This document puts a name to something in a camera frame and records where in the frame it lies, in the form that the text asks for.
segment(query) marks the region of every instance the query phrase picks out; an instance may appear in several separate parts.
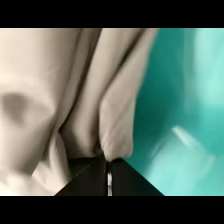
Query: clothing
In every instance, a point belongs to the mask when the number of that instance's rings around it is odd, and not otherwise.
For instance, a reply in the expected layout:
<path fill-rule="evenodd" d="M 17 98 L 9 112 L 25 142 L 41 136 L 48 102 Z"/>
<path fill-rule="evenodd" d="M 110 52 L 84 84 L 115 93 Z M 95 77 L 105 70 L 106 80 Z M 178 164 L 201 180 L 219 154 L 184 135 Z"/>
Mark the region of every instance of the clothing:
<path fill-rule="evenodd" d="M 156 29 L 0 29 L 0 195 L 54 195 L 68 159 L 132 152 Z"/>

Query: teal background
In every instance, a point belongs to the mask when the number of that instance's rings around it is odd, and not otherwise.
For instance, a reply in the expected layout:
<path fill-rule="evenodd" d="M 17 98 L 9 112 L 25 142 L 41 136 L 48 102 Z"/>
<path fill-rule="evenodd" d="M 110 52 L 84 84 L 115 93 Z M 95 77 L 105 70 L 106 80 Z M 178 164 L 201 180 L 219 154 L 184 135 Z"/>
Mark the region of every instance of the teal background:
<path fill-rule="evenodd" d="M 224 29 L 160 29 L 127 159 L 165 195 L 224 195 Z"/>

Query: beige fabric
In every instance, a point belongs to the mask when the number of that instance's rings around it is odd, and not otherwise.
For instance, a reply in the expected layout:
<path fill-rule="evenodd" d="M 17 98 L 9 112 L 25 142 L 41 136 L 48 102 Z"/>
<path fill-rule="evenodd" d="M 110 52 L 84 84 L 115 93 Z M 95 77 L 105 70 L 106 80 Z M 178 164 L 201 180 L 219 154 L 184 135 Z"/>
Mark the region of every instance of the beige fabric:
<path fill-rule="evenodd" d="M 132 151 L 155 29 L 0 29 L 0 195 L 54 195 L 68 158 Z"/>

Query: beige curtain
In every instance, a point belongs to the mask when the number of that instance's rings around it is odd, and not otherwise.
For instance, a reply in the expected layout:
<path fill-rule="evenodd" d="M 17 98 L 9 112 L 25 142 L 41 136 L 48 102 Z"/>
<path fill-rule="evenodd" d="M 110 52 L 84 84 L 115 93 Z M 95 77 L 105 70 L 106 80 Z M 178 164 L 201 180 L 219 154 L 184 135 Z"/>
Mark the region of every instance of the beige curtain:
<path fill-rule="evenodd" d="M 128 157 L 156 29 L 0 29 L 0 195 L 54 195 L 68 159 Z"/>

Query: turquoise surface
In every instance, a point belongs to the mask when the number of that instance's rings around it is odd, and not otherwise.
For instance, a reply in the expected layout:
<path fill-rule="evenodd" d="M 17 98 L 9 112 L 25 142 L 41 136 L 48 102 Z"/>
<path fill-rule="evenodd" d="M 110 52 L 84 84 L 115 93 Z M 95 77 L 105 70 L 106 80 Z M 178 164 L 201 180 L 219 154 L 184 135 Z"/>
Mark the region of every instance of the turquoise surface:
<path fill-rule="evenodd" d="M 165 195 L 224 195 L 224 29 L 160 29 L 127 161 Z"/>

